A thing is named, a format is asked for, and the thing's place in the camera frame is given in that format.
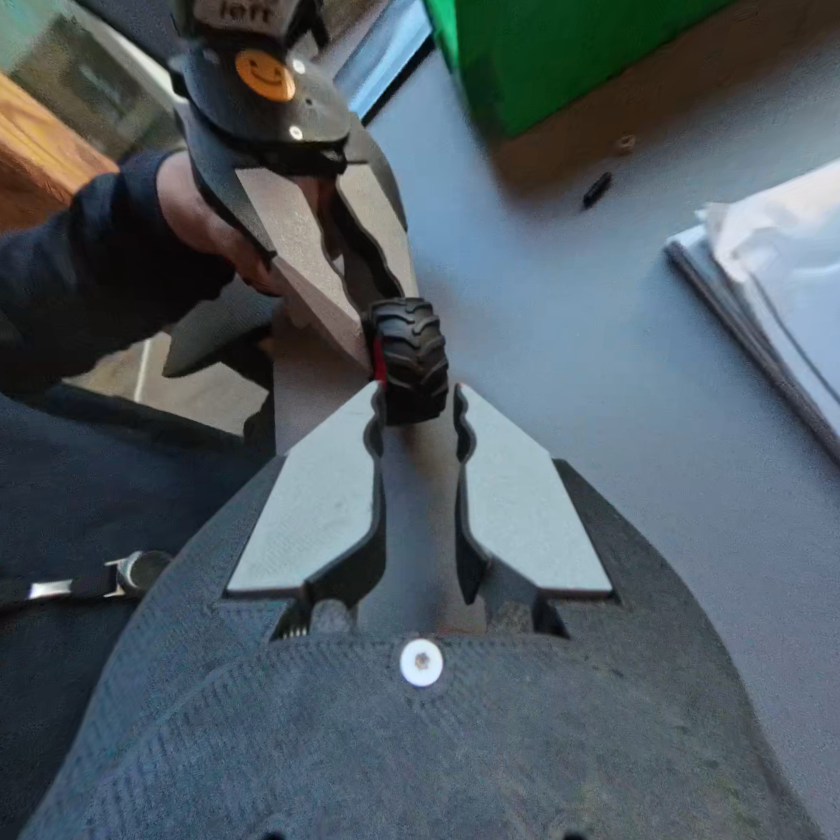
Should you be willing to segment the white instruction booklet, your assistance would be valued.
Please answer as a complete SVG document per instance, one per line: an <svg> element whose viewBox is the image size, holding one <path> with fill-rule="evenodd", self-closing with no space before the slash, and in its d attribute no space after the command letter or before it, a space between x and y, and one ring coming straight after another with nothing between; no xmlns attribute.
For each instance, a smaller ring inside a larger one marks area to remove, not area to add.
<svg viewBox="0 0 840 840"><path fill-rule="evenodd" d="M709 203L665 253L839 459L839 160Z"/></svg>

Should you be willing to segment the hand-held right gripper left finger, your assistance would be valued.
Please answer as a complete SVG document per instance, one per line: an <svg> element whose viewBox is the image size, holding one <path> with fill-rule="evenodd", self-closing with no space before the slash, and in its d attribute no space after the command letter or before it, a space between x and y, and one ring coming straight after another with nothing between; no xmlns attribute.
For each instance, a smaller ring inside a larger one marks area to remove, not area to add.
<svg viewBox="0 0 840 840"><path fill-rule="evenodd" d="M227 596L355 607L371 593L385 571L383 413L372 382L288 450Z"/></svg>

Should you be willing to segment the wooden beam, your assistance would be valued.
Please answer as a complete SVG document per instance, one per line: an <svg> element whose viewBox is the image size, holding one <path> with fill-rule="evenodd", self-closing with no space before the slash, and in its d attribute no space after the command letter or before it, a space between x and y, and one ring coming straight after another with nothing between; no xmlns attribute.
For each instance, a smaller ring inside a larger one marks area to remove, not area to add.
<svg viewBox="0 0 840 840"><path fill-rule="evenodd" d="M118 166L1 76L1 232L42 224Z"/></svg>

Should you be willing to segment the grey flat panel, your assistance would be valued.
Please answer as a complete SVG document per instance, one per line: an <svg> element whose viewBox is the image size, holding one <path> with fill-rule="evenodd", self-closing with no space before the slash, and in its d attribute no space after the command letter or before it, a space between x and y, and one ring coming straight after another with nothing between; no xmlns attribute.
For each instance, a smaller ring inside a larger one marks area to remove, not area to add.
<svg viewBox="0 0 840 840"><path fill-rule="evenodd" d="M367 127L434 48L425 3L389 2L337 69L333 83Z"/></svg>

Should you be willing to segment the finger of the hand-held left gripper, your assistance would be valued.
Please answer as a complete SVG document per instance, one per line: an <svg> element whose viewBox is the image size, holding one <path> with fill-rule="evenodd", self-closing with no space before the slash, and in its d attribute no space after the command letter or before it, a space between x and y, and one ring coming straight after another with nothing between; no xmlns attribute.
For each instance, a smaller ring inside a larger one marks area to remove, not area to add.
<svg viewBox="0 0 840 840"><path fill-rule="evenodd" d="M296 329L314 331L366 378L372 375L361 315L324 244L302 187L265 168L236 175L273 249L271 275L282 286L283 310Z"/></svg>
<svg viewBox="0 0 840 840"><path fill-rule="evenodd" d="M406 229L369 164L349 164L338 176L334 212L344 242L378 298L418 298Z"/></svg>

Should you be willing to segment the person's left hand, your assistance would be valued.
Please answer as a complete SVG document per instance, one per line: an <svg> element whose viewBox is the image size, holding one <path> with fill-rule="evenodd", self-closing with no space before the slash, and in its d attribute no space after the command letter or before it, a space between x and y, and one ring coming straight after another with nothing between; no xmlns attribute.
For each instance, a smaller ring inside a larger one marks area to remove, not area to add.
<svg viewBox="0 0 840 840"><path fill-rule="evenodd" d="M188 153L168 155L157 171L155 185L163 218L184 245L224 259L243 282L263 295L280 298L285 294L282 281L272 277L252 242L202 197Z"/></svg>

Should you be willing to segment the green plastic bin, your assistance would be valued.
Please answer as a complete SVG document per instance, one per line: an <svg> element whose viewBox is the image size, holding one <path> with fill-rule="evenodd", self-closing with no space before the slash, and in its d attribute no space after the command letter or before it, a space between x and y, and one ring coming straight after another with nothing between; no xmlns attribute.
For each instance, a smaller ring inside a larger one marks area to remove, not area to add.
<svg viewBox="0 0 840 840"><path fill-rule="evenodd" d="M512 139L730 1L425 1L469 116Z"/></svg>

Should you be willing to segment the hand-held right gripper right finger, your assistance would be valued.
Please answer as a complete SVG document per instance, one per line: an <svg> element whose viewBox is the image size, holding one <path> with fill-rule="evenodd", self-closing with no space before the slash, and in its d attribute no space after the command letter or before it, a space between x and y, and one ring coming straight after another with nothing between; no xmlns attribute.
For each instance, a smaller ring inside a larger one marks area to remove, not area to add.
<svg viewBox="0 0 840 840"><path fill-rule="evenodd" d="M550 452L467 385L457 384L453 406L465 603L610 598L613 583Z"/></svg>

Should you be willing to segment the black rubber toy tire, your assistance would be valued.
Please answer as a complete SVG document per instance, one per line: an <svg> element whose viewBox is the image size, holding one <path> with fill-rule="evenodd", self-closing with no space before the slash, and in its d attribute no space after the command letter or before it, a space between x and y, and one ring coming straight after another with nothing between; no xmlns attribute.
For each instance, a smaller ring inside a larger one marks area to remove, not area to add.
<svg viewBox="0 0 840 840"><path fill-rule="evenodd" d="M448 358L440 318L423 298L373 303L364 323L371 352L381 338L388 373L384 390L388 426L415 425L437 418L448 398Z"/></svg>

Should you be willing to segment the person's left forearm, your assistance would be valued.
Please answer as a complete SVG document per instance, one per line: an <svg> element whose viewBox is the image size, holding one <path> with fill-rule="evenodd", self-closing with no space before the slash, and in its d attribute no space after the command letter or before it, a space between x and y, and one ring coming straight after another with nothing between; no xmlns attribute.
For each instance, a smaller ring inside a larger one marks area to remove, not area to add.
<svg viewBox="0 0 840 840"><path fill-rule="evenodd" d="M1 390L42 392L179 322L235 277L165 218L164 166L142 153L45 223L2 236Z"/></svg>

